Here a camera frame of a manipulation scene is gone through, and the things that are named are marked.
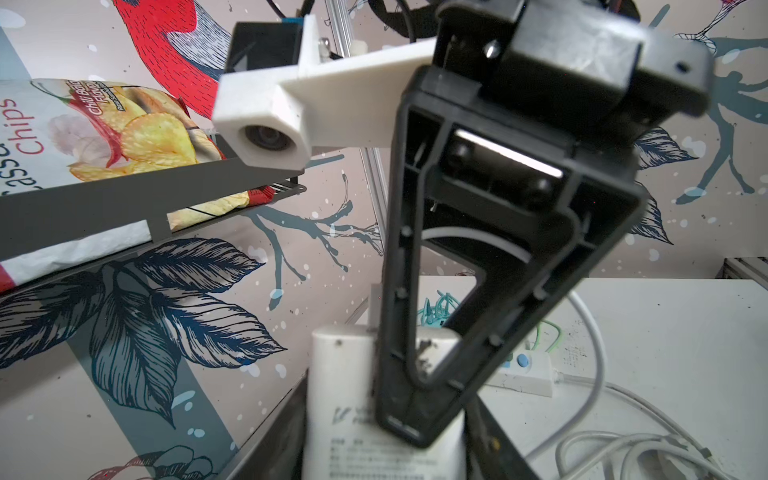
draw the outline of red bird illustration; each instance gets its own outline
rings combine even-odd
[[[114,6],[154,79],[210,118],[229,32],[194,0],[115,0]]]

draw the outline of green wire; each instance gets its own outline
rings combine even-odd
[[[560,345],[560,341],[563,340],[563,330],[555,323],[550,322],[549,320],[542,320],[540,323],[536,324],[536,340],[533,343],[533,347],[531,347],[531,350],[536,350],[538,347],[538,342],[541,339],[541,324],[546,323],[547,325],[553,326],[558,331],[558,338],[554,339],[554,342],[549,346],[547,349],[547,353],[551,352],[552,350],[558,348],[558,345]]]
[[[531,350],[536,350],[536,347],[538,347],[538,341],[539,337],[541,336],[541,324],[536,324],[536,341],[533,342],[533,347],[531,347]]]
[[[563,330],[560,328],[560,326],[550,322],[549,320],[542,320],[542,322],[546,323],[549,326],[553,326],[558,331],[558,338],[554,339],[554,342],[547,349],[547,353],[549,353],[552,350],[558,348],[558,345],[560,344],[560,340],[563,339]]]

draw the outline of white table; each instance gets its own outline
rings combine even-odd
[[[463,298],[467,277],[421,277],[432,303],[435,289]],[[752,280],[585,279],[577,291],[603,334],[607,380],[633,390],[680,423],[740,480],[768,477],[768,291]],[[566,337],[551,354],[563,373],[594,376],[586,329],[564,301],[548,319]],[[554,339],[543,326],[541,347]],[[521,452],[530,452],[579,408],[587,386],[558,384],[552,398],[485,387],[481,397]],[[611,393],[577,428],[618,433],[666,433]],[[595,444],[576,445],[574,466]],[[621,458],[614,457],[618,478]],[[557,478],[554,449],[533,464],[544,480]],[[585,479],[606,478],[597,465]]]

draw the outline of wallpaper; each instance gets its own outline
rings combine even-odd
[[[768,255],[768,3],[635,2],[645,25],[709,47],[713,101],[703,117],[675,115],[638,140],[637,181],[650,194],[648,208],[591,276],[714,278],[726,257]],[[394,0],[385,3],[397,10]],[[371,50],[407,42],[365,0],[351,4],[348,15]],[[428,253],[422,270],[440,274],[444,261]]]
[[[208,127],[234,22],[275,20],[252,2],[45,7],[0,8],[3,77],[163,88]],[[0,476],[215,477],[306,371],[312,330],[345,322],[381,277],[359,151],[313,158],[300,183],[301,195],[0,300],[0,430],[13,438]]]

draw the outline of tree branch illustration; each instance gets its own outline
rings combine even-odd
[[[712,54],[714,55],[715,52],[717,52],[717,44],[707,36],[707,33],[715,25],[717,25],[724,18],[726,18],[731,10],[741,5],[742,3],[746,2],[746,0],[721,0],[721,2],[722,2],[722,5],[720,6],[720,11],[717,13],[717,15],[715,15],[715,18],[712,19],[710,24],[704,27],[704,29],[702,29],[698,33],[678,33],[675,36],[678,38],[685,38],[686,40],[700,41],[703,44],[705,44],[712,51]]]
[[[305,218],[298,215],[287,214],[274,207],[264,205],[259,208],[255,208],[252,211],[245,214],[249,217],[253,224],[262,230],[267,239],[272,243],[272,247],[275,250],[275,289],[281,290],[282,287],[282,268],[281,264],[285,261],[288,268],[296,275],[297,278],[304,281],[306,277],[296,271],[293,266],[290,265],[288,259],[285,256],[280,240],[277,237],[276,231],[266,226],[263,220],[279,225],[285,228],[291,228],[294,230],[301,230],[311,238],[315,238],[320,241],[323,248],[326,249],[331,260],[344,272],[348,272],[349,269],[346,265],[339,262],[339,251],[331,244],[330,239],[336,237],[342,238],[354,238],[360,240],[366,245],[370,245],[376,251],[376,254],[382,256],[384,249],[381,240],[381,233],[379,227],[374,223],[367,227],[358,227],[352,224],[336,224],[340,222],[344,217],[352,213],[354,208],[353,202],[349,199],[349,181],[345,174],[342,174],[344,181],[344,201],[339,206],[339,209],[332,215],[325,218]],[[274,310],[280,303],[282,296],[272,298],[270,301],[270,309]]]

